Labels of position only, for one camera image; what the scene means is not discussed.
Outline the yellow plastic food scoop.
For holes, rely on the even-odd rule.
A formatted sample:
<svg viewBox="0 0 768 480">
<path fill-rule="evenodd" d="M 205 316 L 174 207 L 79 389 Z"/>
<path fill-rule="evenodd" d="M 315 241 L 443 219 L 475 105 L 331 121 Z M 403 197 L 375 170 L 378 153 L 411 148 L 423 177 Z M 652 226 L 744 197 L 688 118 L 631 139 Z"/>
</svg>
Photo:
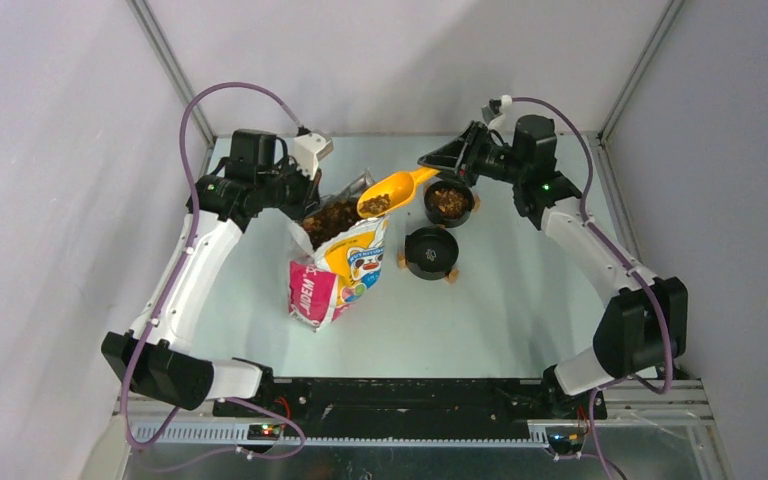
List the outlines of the yellow plastic food scoop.
<svg viewBox="0 0 768 480">
<path fill-rule="evenodd" d="M 417 189 L 437 175 L 439 170 L 419 167 L 413 171 L 398 171 L 367 188 L 357 202 L 361 218 L 388 214 L 409 204 Z"/>
</svg>

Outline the cat food bag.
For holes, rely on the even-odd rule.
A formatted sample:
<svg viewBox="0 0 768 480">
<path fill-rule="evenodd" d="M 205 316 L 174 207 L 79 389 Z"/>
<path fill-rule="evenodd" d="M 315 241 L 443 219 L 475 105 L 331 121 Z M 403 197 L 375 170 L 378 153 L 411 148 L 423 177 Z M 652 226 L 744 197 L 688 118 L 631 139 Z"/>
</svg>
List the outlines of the cat food bag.
<svg viewBox="0 0 768 480">
<path fill-rule="evenodd" d="M 341 191 L 325 196 L 315 213 L 330 202 L 359 199 L 374 183 L 370 172 L 364 171 Z M 379 280 L 389 218 L 363 219 L 318 248 L 312 246 L 301 221 L 288 224 L 288 313 L 317 332 L 334 323 Z"/>
</svg>

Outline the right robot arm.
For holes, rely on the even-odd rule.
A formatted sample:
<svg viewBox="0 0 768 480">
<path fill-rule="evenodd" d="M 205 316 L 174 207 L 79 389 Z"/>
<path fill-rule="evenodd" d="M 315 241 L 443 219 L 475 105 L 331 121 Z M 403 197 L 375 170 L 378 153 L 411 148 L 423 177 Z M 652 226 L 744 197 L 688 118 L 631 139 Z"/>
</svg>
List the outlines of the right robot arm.
<svg viewBox="0 0 768 480">
<path fill-rule="evenodd" d="M 418 163 L 466 186 L 481 177 L 511 185 L 518 214 L 566 252 L 602 300 L 591 347 L 551 367 L 554 383 L 541 392 L 545 411 L 566 418 L 580 407 L 583 392 L 650 367 L 672 367 L 686 350 L 688 291 L 605 234 L 585 195 L 557 169 L 556 146 L 547 117 L 520 117 L 511 143 L 497 142 L 487 125 L 473 121 Z"/>
</svg>

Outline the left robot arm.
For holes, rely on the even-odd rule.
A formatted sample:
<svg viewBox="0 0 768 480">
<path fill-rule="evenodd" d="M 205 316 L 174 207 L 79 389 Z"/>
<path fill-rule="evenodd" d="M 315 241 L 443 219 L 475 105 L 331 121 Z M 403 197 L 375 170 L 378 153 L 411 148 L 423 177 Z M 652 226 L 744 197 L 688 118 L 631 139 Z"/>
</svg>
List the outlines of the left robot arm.
<svg viewBox="0 0 768 480">
<path fill-rule="evenodd" d="M 110 332 L 102 342 L 124 393 L 185 410 L 236 397 L 252 416 L 272 411 L 276 390 L 262 380 L 264 367 L 197 358 L 194 335 L 222 265 L 250 222 L 269 209 L 292 220 L 311 214 L 320 202 L 320 164 L 332 150 L 329 137 L 306 128 L 290 142 L 257 130 L 232 134 L 229 153 L 194 184 L 177 250 L 144 311 L 126 332 Z"/>
</svg>

